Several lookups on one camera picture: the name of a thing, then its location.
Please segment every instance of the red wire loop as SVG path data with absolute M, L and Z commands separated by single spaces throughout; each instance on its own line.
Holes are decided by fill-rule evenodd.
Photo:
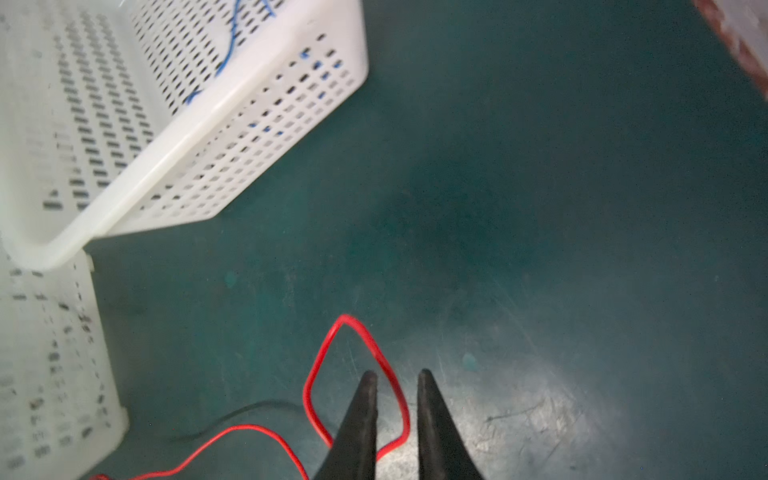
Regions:
M 323 340 L 323 344 L 320 347 L 320 351 L 317 353 L 317 358 L 315 359 L 315 363 L 312 365 L 310 374 L 306 379 L 306 383 L 304 384 L 304 392 L 303 392 L 304 409 L 306 410 L 306 416 L 310 419 L 310 423 L 317 431 L 317 434 L 320 435 L 320 438 L 322 438 L 323 441 L 326 443 L 326 445 L 330 447 L 333 444 L 333 438 L 331 437 L 330 433 L 328 433 L 328 430 L 326 429 L 326 427 L 323 426 L 323 424 L 321 423 L 320 419 L 315 413 L 315 408 L 312 406 L 312 385 L 315 382 L 317 373 L 320 371 L 320 366 L 323 364 L 323 360 L 326 358 L 326 354 L 328 353 L 328 348 L 330 347 L 331 342 L 333 341 L 333 338 L 339 332 L 339 329 L 341 328 L 342 325 L 348 325 L 352 327 L 352 329 L 354 329 L 355 332 L 357 332 L 357 334 L 360 335 L 360 338 L 362 338 L 363 342 L 368 347 L 368 350 L 370 350 L 371 354 L 373 355 L 373 358 L 376 359 L 376 361 L 382 367 L 382 370 L 384 370 L 384 374 L 386 375 L 386 378 L 389 380 L 389 384 L 392 386 L 392 390 L 395 391 L 395 397 L 397 397 L 397 403 L 400 407 L 400 415 L 402 415 L 402 433 L 398 438 L 384 445 L 376 453 L 376 461 L 379 461 L 384 457 L 384 455 L 390 453 L 392 450 L 397 449 L 402 444 L 406 443 L 406 441 L 408 440 L 408 436 L 411 433 L 411 416 L 408 411 L 408 403 L 406 402 L 406 396 L 403 395 L 402 393 L 402 389 L 400 388 L 400 382 L 397 381 L 397 376 L 395 375 L 394 370 L 392 370 L 392 367 L 389 365 L 389 362 L 387 362 L 381 349 L 379 349 L 379 346 L 376 345 L 376 341 L 373 339 L 368 329 L 360 321 L 358 321 L 358 319 L 349 315 L 341 315 L 336 320 L 336 322 L 331 327 L 331 330 L 326 335 L 326 339 Z M 195 450 L 192 453 L 192 455 L 188 456 L 187 459 L 184 460 L 182 463 L 180 463 L 176 468 L 172 468 L 171 470 L 165 470 L 163 472 L 145 473 L 143 475 L 139 475 L 138 477 L 133 477 L 130 480 L 148 480 L 149 478 L 170 477 L 172 475 L 176 475 L 178 472 L 181 472 L 182 470 L 184 470 L 199 454 L 201 454 L 205 449 L 207 449 L 216 441 L 218 441 L 221 437 L 225 436 L 227 433 L 235 432 L 237 430 L 256 430 L 257 432 L 262 432 L 263 434 L 268 435 L 273 439 L 275 439 L 277 443 L 279 443 L 280 446 L 282 446 L 283 449 L 285 449 L 290 459 L 296 465 L 296 468 L 299 469 L 301 478 L 303 480 L 310 480 L 310 478 L 306 475 L 306 470 L 304 469 L 304 465 L 301 464 L 301 461 L 296 456 L 296 454 L 293 453 L 293 450 L 291 450 L 291 448 L 288 446 L 288 443 L 285 440 L 283 440 L 283 437 L 281 437 L 280 435 L 278 435 L 277 433 L 273 432 L 268 428 L 262 427 L 261 425 L 251 425 L 251 424 L 234 425 L 229 427 L 228 429 L 223 430 L 221 433 L 217 434 L 212 439 L 208 440 L 203 445 L 201 445 L 200 448 Z M 111 478 L 107 477 L 104 474 L 98 474 L 98 475 L 92 476 L 91 480 L 111 480 Z
M 360 335 L 360 338 L 368 347 L 368 350 L 371 352 L 371 355 L 373 355 L 373 358 L 376 359 L 379 366 L 382 367 L 382 370 L 384 370 L 384 375 L 386 375 L 386 378 L 389 380 L 389 384 L 392 386 L 392 390 L 395 392 L 397 404 L 400 407 L 400 415 L 402 416 L 402 433 L 398 438 L 384 445 L 376 453 L 376 461 L 379 461 L 384 458 L 384 455 L 387 455 L 392 450 L 397 449 L 408 441 L 408 436 L 411 434 L 411 415 L 408 411 L 406 396 L 402 393 L 400 382 L 397 381 L 395 371 L 392 370 L 392 367 L 390 366 L 389 362 L 387 362 L 387 359 L 384 357 L 381 349 L 378 345 L 376 345 L 376 341 L 371 336 L 371 333 L 355 317 L 350 315 L 341 315 L 333 324 L 331 330 L 328 331 L 326 339 L 323 340 L 323 344 L 320 346 L 320 351 L 317 353 L 317 358 L 315 358 L 315 363 L 312 365 L 310 374 L 306 377 L 306 383 L 304 384 L 304 410 L 306 411 L 306 416 L 310 419 L 312 426 L 315 427 L 317 433 L 330 448 L 330 446 L 333 445 L 333 438 L 331 437 L 331 434 L 328 433 L 328 430 L 315 413 L 315 407 L 312 405 L 312 385 L 315 383 L 317 373 L 320 371 L 323 360 L 326 358 L 328 348 L 331 346 L 333 338 L 336 337 L 336 334 L 339 332 L 339 329 L 342 327 L 342 325 L 352 327 L 352 329 L 355 330 L 358 335 Z

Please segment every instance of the white plastic basket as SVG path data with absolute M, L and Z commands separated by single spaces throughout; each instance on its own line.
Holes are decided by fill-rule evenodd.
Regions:
M 2 3 L 0 231 L 18 265 L 216 215 L 365 80 L 359 0 L 242 0 L 216 75 L 234 5 Z
M 128 427 L 85 254 L 39 273 L 0 250 L 0 332 L 0 478 L 79 478 Z

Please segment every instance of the green table surface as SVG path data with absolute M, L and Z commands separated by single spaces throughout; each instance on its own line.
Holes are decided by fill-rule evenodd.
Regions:
M 768 105 L 689 2 L 612 3 L 366 0 L 367 82 L 226 210 L 92 243 L 131 417 L 96 471 L 300 404 L 351 313 L 410 402 L 432 369 L 488 480 L 768 478 Z M 321 415 L 375 366 L 343 330 Z M 300 412 L 236 420 L 326 454 Z M 416 464 L 414 430 L 378 477 Z M 238 432 L 178 478 L 299 476 Z

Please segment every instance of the red cable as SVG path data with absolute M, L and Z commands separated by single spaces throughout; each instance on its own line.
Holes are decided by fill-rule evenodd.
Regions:
M 314 365 L 312 365 L 312 369 L 310 370 L 310 374 L 306 379 L 306 383 L 304 384 L 304 392 L 303 392 L 303 401 L 304 401 L 304 409 L 306 410 L 306 416 L 310 419 L 310 423 L 317 431 L 317 434 L 320 435 L 320 438 L 323 439 L 323 441 L 328 445 L 329 447 L 333 444 L 333 438 L 331 438 L 331 435 L 328 433 L 328 430 L 323 426 L 320 419 L 317 417 L 317 414 L 315 413 L 315 408 L 312 406 L 312 385 L 315 382 L 315 378 L 317 377 L 317 373 L 320 370 L 320 366 L 323 364 L 323 360 L 326 358 L 326 354 L 328 353 L 328 348 L 331 345 L 331 342 L 333 341 L 333 338 L 336 336 L 336 334 L 339 332 L 339 329 L 342 325 L 348 325 L 352 327 L 352 329 L 357 332 L 358 335 L 360 335 L 360 338 L 362 338 L 363 342 L 368 347 L 368 350 L 370 350 L 371 354 L 373 355 L 373 358 L 376 359 L 376 361 L 379 363 L 379 365 L 382 367 L 382 370 L 384 370 L 384 374 L 386 375 L 386 378 L 389 380 L 389 384 L 392 386 L 392 390 L 395 392 L 395 396 L 397 397 L 397 403 L 400 407 L 400 415 L 402 415 L 402 433 L 400 436 L 394 440 L 392 440 L 390 443 L 384 445 L 376 454 L 376 461 L 381 460 L 384 455 L 390 453 L 392 450 L 397 449 L 402 444 L 406 443 L 408 440 L 408 436 L 411 433 L 411 415 L 408 411 L 408 403 L 406 402 L 406 396 L 403 395 L 402 389 L 400 388 L 400 382 L 397 381 L 397 376 L 395 375 L 394 370 L 392 370 L 392 367 L 389 365 L 389 362 L 387 362 L 386 357 L 384 357 L 384 354 L 382 353 L 381 349 L 379 349 L 379 346 L 376 345 L 376 341 L 371 336 L 368 329 L 365 328 L 365 326 L 358 321 L 358 319 L 349 316 L 349 315 L 341 315 L 336 322 L 331 327 L 331 330 L 326 335 L 326 339 L 323 340 L 323 344 L 320 347 L 320 351 L 317 353 L 317 358 L 315 359 Z M 273 439 L 277 440 L 277 443 L 280 443 L 280 446 L 282 446 L 288 456 L 291 460 L 293 460 L 293 463 L 296 465 L 296 468 L 299 469 L 299 473 L 301 474 L 301 478 L 303 480 L 310 480 L 310 478 L 306 475 L 306 470 L 304 470 L 304 465 L 301 464 L 301 461 L 296 456 L 295 453 L 293 453 L 293 450 L 288 446 L 288 443 L 283 440 L 283 437 L 276 434 L 272 430 L 269 430 L 268 428 L 262 427 L 260 425 L 251 425 L 251 424 L 242 424 L 242 425 L 234 425 L 229 427 L 228 429 L 223 430 L 221 433 L 214 436 L 212 439 L 205 442 L 203 445 L 200 446 L 197 450 L 194 451 L 194 453 L 187 457 L 186 460 L 184 460 L 182 463 L 179 464 L 176 468 L 173 468 L 171 470 L 166 470 L 164 472 L 150 472 L 145 473 L 143 475 L 139 475 L 138 477 L 130 478 L 130 480 L 147 480 L 148 478 L 160 478 L 160 477 L 170 477 L 171 475 L 176 475 L 178 472 L 181 472 L 184 470 L 200 453 L 202 453 L 205 449 L 210 447 L 212 444 L 214 444 L 217 440 L 219 440 L 221 437 L 225 436 L 227 433 L 235 432 L 236 430 L 256 430 L 257 432 L 262 432 L 265 435 L 269 435 Z M 98 474 L 91 477 L 91 480 L 111 480 L 111 478 L 107 477 L 104 474 Z
M 411 434 L 411 415 L 408 411 L 406 396 L 402 393 L 400 383 L 397 381 L 397 376 L 395 375 L 394 370 L 392 370 L 392 367 L 389 365 L 389 362 L 387 362 L 386 357 L 384 357 L 384 354 L 379 349 L 379 346 L 376 345 L 376 341 L 373 339 L 368 329 L 366 329 L 365 326 L 355 317 L 349 315 L 341 315 L 333 324 L 331 330 L 328 331 L 326 339 L 323 340 L 323 344 L 320 346 L 320 351 L 317 353 L 317 358 L 315 358 L 315 363 L 312 365 L 310 374 L 307 376 L 306 383 L 304 384 L 304 410 L 306 410 L 306 416 L 308 419 L 310 419 L 312 426 L 315 427 L 317 433 L 330 448 L 330 446 L 333 444 L 333 438 L 331 438 L 331 434 L 328 433 L 326 427 L 323 426 L 320 419 L 317 417 L 317 414 L 315 413 L 315 407 L 312 406 L 312 385 L 315 382 L 317 373 L 320 371 L 320 366 L 323 364 L 323 360 L 326 358 L 328 348 L 331 346 L 333 338 L 339 332 L 339 329 L 342 325 L 352 327 L 352 329 L 355 330 L 358 335 L 360 335 L 360 338 L 366 344 L 368 350 L 370 350 L 373 358 L 376 359 L 376 361 L 379 363 L 379 366 L 381 366 L 382 370 L 384 370 L 384 375 L 386 375 L 386 378 L 389 380 L 389 384 L 392 386 L 392 390 L 395 392 L 395 397 L 397 397 L 397 403 L 400 407 L 400 415 L 402 416 L 402 433 L 398 438 L 384 445 L 376 453 L 376 461 L 379 461 L 384 458 L 384 455 L 406 443 L 408 440 L 408 435 Z

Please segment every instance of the basket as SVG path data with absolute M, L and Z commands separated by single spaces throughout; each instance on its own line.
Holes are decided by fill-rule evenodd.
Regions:
M 128 427 L 85 254 L 40 273 L 0 250 L 0 330 L 0 478 L 79 478 Z
M 0 231 L 40 271 L 213 217 L 368 72 L 359 0 L 9 0 L 0 44 Z

